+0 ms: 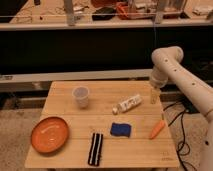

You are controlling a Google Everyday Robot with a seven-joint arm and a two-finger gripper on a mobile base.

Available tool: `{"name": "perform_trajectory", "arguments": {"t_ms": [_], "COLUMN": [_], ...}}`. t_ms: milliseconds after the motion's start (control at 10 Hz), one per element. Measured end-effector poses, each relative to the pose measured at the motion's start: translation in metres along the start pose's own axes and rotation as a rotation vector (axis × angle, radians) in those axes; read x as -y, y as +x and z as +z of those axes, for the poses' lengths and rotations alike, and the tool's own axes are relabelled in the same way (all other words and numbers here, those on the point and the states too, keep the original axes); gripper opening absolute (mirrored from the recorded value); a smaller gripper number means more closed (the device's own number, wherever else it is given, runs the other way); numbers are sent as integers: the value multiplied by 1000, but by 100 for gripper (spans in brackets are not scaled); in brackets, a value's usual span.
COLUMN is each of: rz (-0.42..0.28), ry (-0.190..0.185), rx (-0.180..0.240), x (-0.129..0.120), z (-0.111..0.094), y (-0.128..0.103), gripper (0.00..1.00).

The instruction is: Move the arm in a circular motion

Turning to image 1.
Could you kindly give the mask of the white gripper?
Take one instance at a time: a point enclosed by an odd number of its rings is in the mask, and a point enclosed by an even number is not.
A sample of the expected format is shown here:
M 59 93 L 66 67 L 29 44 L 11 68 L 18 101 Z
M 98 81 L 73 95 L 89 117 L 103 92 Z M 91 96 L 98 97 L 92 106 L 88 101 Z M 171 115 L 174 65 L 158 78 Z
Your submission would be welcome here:
M 149 83 L 154 88 L 162 88 L 167 84 L 167 77 L 159 72 L 152 72 L 149 78 Z M 160 98 L 161 90 L 156 89 L 156 102 Z M 155 90 L 151 88 L 150 90 L 150 103 L 155 103 Z

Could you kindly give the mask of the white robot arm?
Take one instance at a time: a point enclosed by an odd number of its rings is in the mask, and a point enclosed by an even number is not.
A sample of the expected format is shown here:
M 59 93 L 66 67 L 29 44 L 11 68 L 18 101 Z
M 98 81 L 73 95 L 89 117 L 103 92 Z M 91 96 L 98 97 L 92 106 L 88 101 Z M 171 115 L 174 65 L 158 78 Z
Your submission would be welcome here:
M 150 84 L 162 88 L 172 81 L 209 123 L 198 171 L 213 171 L 213 88 L 181 66 L 184 56 L 178 46 L 152 52 Z

